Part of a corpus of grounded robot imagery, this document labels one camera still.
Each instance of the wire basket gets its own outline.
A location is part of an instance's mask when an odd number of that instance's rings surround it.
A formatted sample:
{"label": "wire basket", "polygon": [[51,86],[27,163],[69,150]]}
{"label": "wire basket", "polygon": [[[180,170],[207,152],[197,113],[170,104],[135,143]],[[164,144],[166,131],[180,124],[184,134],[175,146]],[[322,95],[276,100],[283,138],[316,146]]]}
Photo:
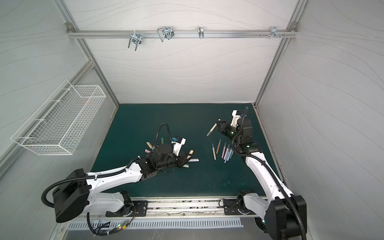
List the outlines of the wire basket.
{"label": "wire basket", "polygon": [[12,141],[39,155],[73,154],[106,96],[98,85],[73,86],[67,80],[57,91],[63,93],[45,101]]}

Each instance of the gray floor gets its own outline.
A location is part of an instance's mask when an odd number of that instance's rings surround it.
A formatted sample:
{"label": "gray floor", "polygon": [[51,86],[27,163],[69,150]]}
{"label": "gray floor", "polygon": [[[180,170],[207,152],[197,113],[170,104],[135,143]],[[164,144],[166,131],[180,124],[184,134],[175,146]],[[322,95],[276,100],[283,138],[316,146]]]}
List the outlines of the gray floor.
{"label": "gray floor", "polygon": [[[147,229],[124,230],[119,233],[105,236],[103,239],[121,240],[271,240],[268,234],[264,234],[255,224],[253,217],[241,218],[243,228],[217,228],[217,229]],[[82,239],[95,240],[90,231],[68,231],[65,240]]]}

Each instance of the aluminum rail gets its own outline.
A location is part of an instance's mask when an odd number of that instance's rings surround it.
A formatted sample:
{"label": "aluminum rail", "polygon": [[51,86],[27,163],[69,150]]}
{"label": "aluminum rail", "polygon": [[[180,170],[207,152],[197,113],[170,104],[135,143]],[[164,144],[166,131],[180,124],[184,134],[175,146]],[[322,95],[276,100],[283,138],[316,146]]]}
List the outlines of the aluminum rail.
{"label": "aluminum rail", "polygon": [[[174,30],[173,38],[199,38],[198,30]],[[69,31],[70,38],[130,38],[134,31]],[[135,33],[144,38],[159,38],[156,30]],[[204,38],[270,38],[271,30],[204,30]],[[298,32],[276,30],[275,38],[295,38]]]}

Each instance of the black mounting plate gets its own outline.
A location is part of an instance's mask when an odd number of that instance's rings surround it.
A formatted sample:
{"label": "black mounting plate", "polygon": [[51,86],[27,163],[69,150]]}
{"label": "black mounting plate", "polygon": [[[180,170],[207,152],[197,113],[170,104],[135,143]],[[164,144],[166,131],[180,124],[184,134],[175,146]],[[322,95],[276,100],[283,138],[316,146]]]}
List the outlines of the black mounting plate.
{"label": "black mounting plate", "polygon": [[224,214],[225,215],[254,215],[253,211],[249,211],[249,213],[241,213],[238,209],[238,205],[236,201],[233,199],[223,199],[224,206]]}
{"label": "black mounting plate", "polygon": [[[136,217],[145,217],[147,215],[148,201],[132,201],[133,205],[136,208]],[[131,212],[127,216],[124,217],[133,217],[134,212]],[[114,212],[106,212],[106,217],[119,217]]]}

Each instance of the dark green mat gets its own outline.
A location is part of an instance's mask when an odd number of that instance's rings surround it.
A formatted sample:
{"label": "dark green mat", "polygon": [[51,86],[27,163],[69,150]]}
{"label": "dark green mat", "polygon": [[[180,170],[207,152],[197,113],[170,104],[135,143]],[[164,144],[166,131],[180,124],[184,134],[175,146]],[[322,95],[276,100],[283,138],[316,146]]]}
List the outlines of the dark green mat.
{"label": "dark green mat", "polygon": [[[92,168],[93,172],[113,169],[128,164],[138,155],[145,155],[146,142],[154,144],[158,126],[166,122],[172,136],[186,139],[181,151],[193,149],[192,158],[200,162],[189,163],[189,168],[174,168],[171,173],[158,172],[157,176],[131,184],[124,184],[107,192],[125,190],[132,197],[182,197],[237,195],[241,190],[252,189],[259,195],[264,191],[252,171],[235,154],[224,164],[221,159],[225,142],[217,128],[206,137],[217,119],[231,121],[233,110],[244,110],[248,106],[248,118],[253,124],[253,140],[259,144],[268,163],[276,172],[272,156],[265,142],[251,104],[121,104]],[[160,138],[169,143],[166,128]],[[215,161],[212,143],[217,148],[222,144]]]}

